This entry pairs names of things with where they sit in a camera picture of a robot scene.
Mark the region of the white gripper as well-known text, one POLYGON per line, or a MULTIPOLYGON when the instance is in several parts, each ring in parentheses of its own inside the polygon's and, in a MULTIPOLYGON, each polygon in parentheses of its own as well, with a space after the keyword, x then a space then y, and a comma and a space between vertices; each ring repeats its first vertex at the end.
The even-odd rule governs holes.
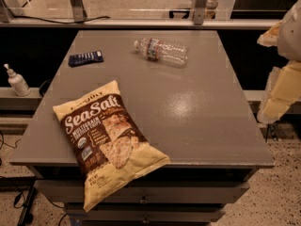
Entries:
POLYGON ((264 124, 278 121, 301 98, 301 8, 292 6, 282 22, 277 22, 257 39, 265 47, 277 46, 290 61, 269 73, 257 120, 264 124))

